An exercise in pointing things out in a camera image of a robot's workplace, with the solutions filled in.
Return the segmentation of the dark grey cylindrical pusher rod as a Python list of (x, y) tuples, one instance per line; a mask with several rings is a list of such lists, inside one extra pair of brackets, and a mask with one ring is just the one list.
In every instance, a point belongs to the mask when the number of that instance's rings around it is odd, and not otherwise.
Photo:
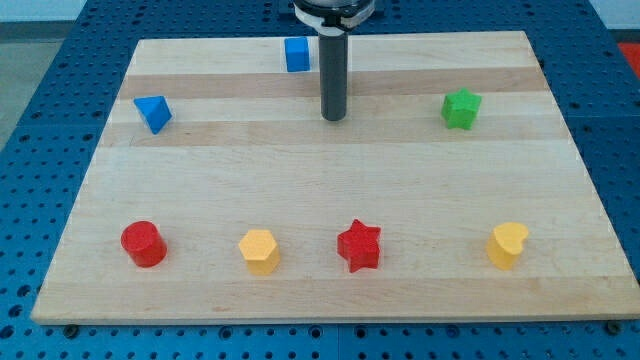
[(328, 121), (346, 116), (348, 87), (348, 35), (319, 36), (321, 114)]

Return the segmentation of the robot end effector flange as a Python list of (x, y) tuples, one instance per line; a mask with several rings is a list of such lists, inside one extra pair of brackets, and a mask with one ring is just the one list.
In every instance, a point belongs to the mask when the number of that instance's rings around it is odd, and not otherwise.
[(320, 35), (351, 32), (375, 11), (374, 0), (294, 0), (299, 21)]

